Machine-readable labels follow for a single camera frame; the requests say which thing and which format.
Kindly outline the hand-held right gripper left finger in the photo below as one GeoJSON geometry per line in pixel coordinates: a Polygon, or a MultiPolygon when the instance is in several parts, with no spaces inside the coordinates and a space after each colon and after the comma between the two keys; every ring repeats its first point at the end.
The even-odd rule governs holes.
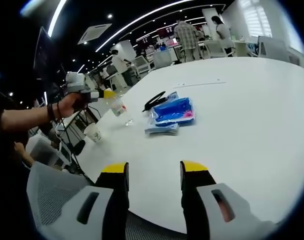
{"type": "Polygon", "coordinates": [[[105,166],[93,186],[85,186],[63,205],[61,240],[123,240],[129,209],[129,164],[105,166]]]}

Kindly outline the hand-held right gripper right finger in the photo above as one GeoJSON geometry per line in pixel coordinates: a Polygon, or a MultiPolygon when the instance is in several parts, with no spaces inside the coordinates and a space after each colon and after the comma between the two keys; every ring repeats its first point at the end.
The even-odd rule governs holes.
{"type": "Polygon", "coordinates": [[[198,162],[180,162],[181,206],[189,240],[265,240],[270,222],[259,220],[250,204],[224,183],[216,183],[198,162]]]}

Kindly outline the person's left hand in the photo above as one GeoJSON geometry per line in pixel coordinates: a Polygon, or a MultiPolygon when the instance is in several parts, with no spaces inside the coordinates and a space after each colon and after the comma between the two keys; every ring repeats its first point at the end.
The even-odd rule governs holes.
{"type": "Polygon", "coordinates": [[[73,113],[84,109],[87,104],[88,102],[85,94],[73,92],[66,95],[57,104],[57,113],[60,117],[67,118],[73,113]]]}

